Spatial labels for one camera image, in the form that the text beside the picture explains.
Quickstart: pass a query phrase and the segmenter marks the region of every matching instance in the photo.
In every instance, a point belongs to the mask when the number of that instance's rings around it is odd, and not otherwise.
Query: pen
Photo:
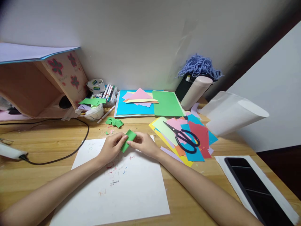
[[[108,92],[108,89],[109,89],[109,85],[107,85],[106,90],[105,90],[105,92],[103,93],[103,97],[102,97],[102,98],[106,98],[106,94],[107,94],[107,92]]]
[[[111,91],[111,93],[109,94],[108,102],[110,101],[110,99],[111,99],[112,96],[113,96],[114,88],[115,88],[115,86],[112,87],[112,91]]]
[[[108,85],[108,86],[109,86],[109,89],[108,89],[108,92],[107,92],[107,94],[106,94],[106,99],[108,99],[108,98],[109,98],[110,89],[112,88],[112,86],[111,86],[111,85]]]
[[[97,123],[100,123],[111,111],[113,111],[114,108],[115,108],[115,105],[104,116],[102,116]]]

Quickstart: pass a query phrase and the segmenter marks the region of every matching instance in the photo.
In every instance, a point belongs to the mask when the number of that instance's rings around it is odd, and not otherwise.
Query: blue paper
[[[215,135],[213,135],[212,132],[210,132],[209,130],[208,130],[208,132],[209,132],[209,145],[211,145],[214,142],[218,141],[218,138]]]
[[[188,121],[191,121],[194,124],[199,124],[199,125],[204,126],[204,124],[202,124],[200,122],[200,120],[196,116],[194,116],[194,115],[188,115],[187,118],[188,118]],[[213,135],[213,133],[210,132],[210,130],[208,130],[208,133],[209,133],[209,145],[211,145],[214,142],[218,141],[218,138],[215,135]]]
[[[187,118],[188,118],[188,121],[191,121],[194,124],[199,124],[199,125],[204,126],[204,124],[201,123],[201,121],[196,116],[194,116],[194,115],[188,115]]]
[[[145,107],[142,105],[136,105],[134,103],[125,103],[122,98],[126,92],[131,92],[136,90],[121,90],[119,94],[118,107],[116,115],[154,115],[154,105],[152,104],[150,107]],[[145,90],[147,93],[152,93],[152,90]]]
[[[186,124],[186,125],[181,125],[181,127],[182,127],[182,129],[183,130],[188,130],[188,131],[190,131],[190,127],[189,127],[189,125],[188,124]],[[192,141],[194,141],[194,137],[191,135],[191,134],[189,134],[189,133],[186,133],[190,138],[192,138]],[[181,145],[184,147],[184,148],[186,148],[187,150],[189,150],[189,151],[193,151],[193,147],[190,145],[190,144],[183,144],[183,143],[181,143]],[[205,159],[204,159],[204,157],[203,157],[203,155],[202,155],[202,153],[201,153],[201,151],[200,151],[200,149],[197,147],[197,152],[196,153],[194,153],[194,154],[190,154],[190,153],[187,153],[186,152],[186,156],[187,156],[187,159],[188,159],[188,161],[192,161],[192,162],[204,162],[205,161]]]

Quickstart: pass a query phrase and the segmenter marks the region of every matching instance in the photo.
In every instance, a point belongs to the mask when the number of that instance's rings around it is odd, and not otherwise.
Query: white paper sheet
[[[266,188],[269,190],[269,192],[272,194],[272,196],[275,198],[277,203],[280,205],[282,210],[285,212],[285,214],[288,216],[288,218],[291,220],[291,222],[296,225],[299,221],[298,214],[294,211],[292,206],[289,204],[289,202],[285,199],[285,197],[281,194],[281,192],[276,188],[276,186],[268,179],[268,177],[264,174],[264,172],[259,168],[259,166],[254,162],[254,160],[250,156],[215,156],[216,161],[219,163],[220,167],[224,171],[226,177],[228,178],[230,184],[232,185],[233,189],[237,193],[239,199],[241,200],[242,204],[256,217],[251,205],[249,204],[247,198],[243,194],[241,188],[239,187],[238,183],[236,182],[236,179],[232,175],[230,169],[228,168],[227,164],[225,163],[225,158],[244,158],[248,161],[250,166],[253,168],[253,170],[257,173],[263,184],[266,186]]]
[[[0,43],[0,63],[2,62],[22,62],[36,59],[44,59],[56,53],[66,52],[76,47],[44,47],[44,46],[26,46],[12,43]]]
[[[104,141],[86,140],[72,169],[97,156]],[[67,197],[50,226],[93,226],[165,214],[170,211],[160,164],[129,147]]]

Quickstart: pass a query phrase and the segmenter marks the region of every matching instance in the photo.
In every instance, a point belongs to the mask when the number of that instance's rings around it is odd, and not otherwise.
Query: red flower decoration
[[[71,85],[75,86],[76,89],[79,87],[79,81],[77,80],[76,76],[71,76]]]
[[[73,67],[77,66],[75,58],[72,56],[72,53],[70,53],[70,55],[68,55],[68,59],[71,61],[71,64]]]
[[[55,58],[53,58],[52,60],[48,60],[47,62],[52,67],[52,71],[54,73],[59,73],[59,75],[63,77],[63,72],[62,72],[63,65],[61,62],[58,62]]]

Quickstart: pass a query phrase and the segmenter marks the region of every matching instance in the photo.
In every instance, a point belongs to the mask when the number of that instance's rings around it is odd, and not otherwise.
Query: red paper
[[[208,152],[209,149],[209,133],[208,129],[202,125],[195,124],[191,121],[188,122],[190,131],[194,133],[200,141],[200,150],[205,159],[211,158]]]

